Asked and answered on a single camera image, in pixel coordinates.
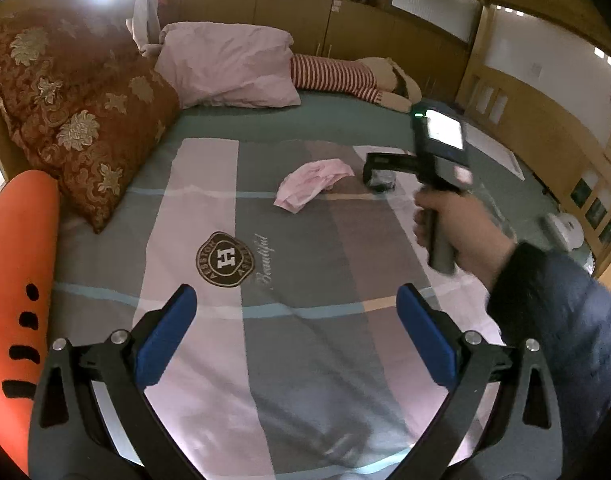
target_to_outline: handheld device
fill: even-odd
[[[375,170],[393,170],[414,173],[419,182],[433,189],[456,193],[470,189],[473,175],[461,120],[428,104],[417,105],[411,115],[415,155],[368,153],[364,184],[370,187]],[[430,211],[426,222],[429,266],[443,274],[454,274],[457,254],[441,230],[438,212]]]

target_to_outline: screen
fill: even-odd
[[[428,136],[430,139],[463,150],[463,134],[459,121],[435,110],[428,110],[426,117],[428,118]]]

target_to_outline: red striped fabric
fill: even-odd
[[[304,90],[344,92],[369,103],[383,95],[371,70],[356,61],[294,54],[290,74],[294,86]]]

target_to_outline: stuffed toy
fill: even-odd
[[[403,113],[408,113],[422,97],[414,79],[394,61],[383,57],[343,61],[294,54],[290,74],[297,88],[343,92]]]

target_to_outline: wooden cabinet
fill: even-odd
[[[256,0],[176,0],[183,22],[253,23]]]
[[[423,97],[454,102],[470,57],[468,45],[414,18],[396,18],[389,57],[412,77]]]
[[[394,17],[383,10],[334,0],[321,55],[349,60],[388,57],[393,26]]]
[[[570,192],[590,162],[565,126],[570,121],[566,117],[569,114],[528,85],[516,88],[506,93],[508,103],[492,133],[537,174],[561,203],[569,202]]]
[[[348,0],[171,0],[184,22],[254,23],[287,30],[298,54],[391,57],[425,97],[454,102],[469,46],[414,16]]]
[[[318,56],[323,51],[332,0],[256,0],[254,23],[287,30],[292,51]]]
[[[465,43],[443,38],[438,58],[432,63],[433,74],[427,97],[450,104],[455,102],[469,59],[470,50]]]
[[[435,63],[440,47],[441,37],[434,31],[410,20],[396,18],[388,57],[417,82],[425,96],[437,68]]]

